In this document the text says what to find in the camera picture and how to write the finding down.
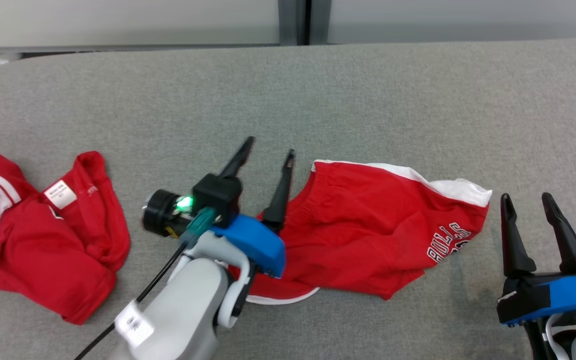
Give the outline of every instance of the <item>black cable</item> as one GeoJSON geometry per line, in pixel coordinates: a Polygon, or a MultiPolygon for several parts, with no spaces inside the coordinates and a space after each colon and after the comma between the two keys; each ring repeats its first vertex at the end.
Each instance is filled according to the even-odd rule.
{"type": "MultiPolygon", "coordinates": [[[[150,281],[150,284],[148,284],[146,286],[146,289],[144,289],[139,294],[139,296],[137,296],[137,299],[135,300],[137,303],[141,303],[141,301],[144,300],[144,298],[146,298],[148,293],[151,292],[151,290],[155,287],[155,285],[157,285],[157,283],[160,282],[160,280],[162,280],[162,278],[167,273],[167,271],[170,269],[170,267],[172,267],[172,265],[175,263],[175,260],[178,259],[178,257],[183,253],[184,250],[186,250],[188,243],[189,243],[189,241],[183,241],[181,243],[181,245],[179,245],[179,248],[176,249],[176,251],[174,252],[172,257],[170,257],[170,260],[168,260],[166,262],[164,267],[161,268],[161,270],[158,272],[157,276],[155,276],[155,278],[153,278],[153,280],[150,281]]],[[[86,348],[84,348],[84,350],[82,350],[77,355],[77,357],[75,357],[75,360],[82,360],[84,358],[84,356],[87,355],[87,353],[90,353],[92,348],[94,348],[97,344],[99,344],[99,342],[101,342],[106,337],[106,335],[110,334],[114,329],[115,329],[115,323],[113,322],[104,331],[102,331],[102,333],[99,333],[99,336],[95,337],[94,340],[92,342],[90,342],[90,344],[88,344],[88,346],[86,346],[86,348]]]]}

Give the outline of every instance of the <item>gray upholstery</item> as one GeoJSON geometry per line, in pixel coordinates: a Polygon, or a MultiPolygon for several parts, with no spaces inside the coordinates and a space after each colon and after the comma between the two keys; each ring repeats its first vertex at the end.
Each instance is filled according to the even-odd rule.
{"type": "MultiPolygon", "coordinates": [[[[553,193],[576,229],[576,39],[92,53],[1,66],[0,152],[38,189],[78,153],[103,153],[132,248],[84,326],[0,291],[0,360],[82,350],[175,248],[141,229],[144,198],[187,191],[247,135],[257,136],[240,173],[247,214],[266,205],[288,148],[298,156],[293,196],[318,158],[467,178],[494,195],[482,233],[391,300],[322,290],[293,305],[248,305],[233,330],[219,331],[219,360],[531,357],[524,331],[497,319],[499,196],[512,195],[539,269],[555,271],[540,196],[553,193]]],[[[111,335],[89,358],[118,341],[111,335]]]]}

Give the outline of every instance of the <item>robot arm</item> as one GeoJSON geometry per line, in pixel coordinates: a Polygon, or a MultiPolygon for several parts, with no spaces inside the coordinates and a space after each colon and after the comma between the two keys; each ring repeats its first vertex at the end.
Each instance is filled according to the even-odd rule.
{"type": "Polygon", "coordinates": [[[498,299],[499,322],[524,327],[535,360],[576,360],[576,330],[555,333],[554,328],[576,326],[576,233],[549,193],[541,197],[553,227],[561,256],[560,272],[534,273],[516,225],[517,214],[509,194],[501,197],[503,294],[498,299]]]}
{"type": "Polygon", "coordinates": [[[175,255],[182,256],[164,289],[143,312],[136,303],[172,265],[175,255],[137,301],[117,316],[115,326],[95,339],[76,360],[113,328],[125,341],[110,360],[209,360],[218,346],[215,328],[234,326],[256,272],[277,277],[283,274],[286,249],[279,232],[290,195],[295,151],[288,152],[281,180],[259,221],[240,214],[239,207],[243,187],[237,173],[246,163],[253,143],[254,137],[250,136],[221,173],[204,176],[192,188],[192,195],[160,189],[146,201],[143,227],[163,237],[180,238],[182,243],[175,255]],[[233,279],[215,260],[239,268],[239,278],[233,279]]]}
{"type": "Polygon", "coordinates": [[[215,322],[234,326],[233,309],[250,281],[250,262],[245,253],[212,231],[201,235],[194,248],[186,250],[166,287],[142,313],[154,328],[138,346],[122,342],[110,360],[202,360],[217,351],[215,322]],[[220,260],[241,269],[229,284],[220,260]]]}

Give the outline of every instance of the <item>white label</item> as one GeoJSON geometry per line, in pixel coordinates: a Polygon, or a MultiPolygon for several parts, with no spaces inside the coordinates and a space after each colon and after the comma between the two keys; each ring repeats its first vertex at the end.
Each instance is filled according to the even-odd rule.
{"type": "Polygon", "coordinates": [[[140,346],[155,332],[155,327],[139,311],[134,300],[114,318],[114,328],[133,348],[140,346]]]}
{"type": "Polygon", "coordinates": [[[44,191],[43,194],[60,210],[77,200],[77,195],[73,189],[66,185],[64,180],[57,181],[55,185],[48,187],[48,190],[44,191]]]}

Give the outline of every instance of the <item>cloth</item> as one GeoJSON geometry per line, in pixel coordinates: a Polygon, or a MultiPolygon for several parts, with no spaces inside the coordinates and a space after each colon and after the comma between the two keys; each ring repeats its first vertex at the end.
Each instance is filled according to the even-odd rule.
{"type": "Polygon", "coordinates": [[[247,301],[290,304],[319,287],[390,299],[482,230],[491,195],[408,167],[317,160],[288,203],[284,274],[257,276],[247,301]]]}
{"type": "Polygon", "coordinates": [[[83,324],[115,286],[130,238],[98,152],[44,192],[0,155],[0,290],[83,324]]]}

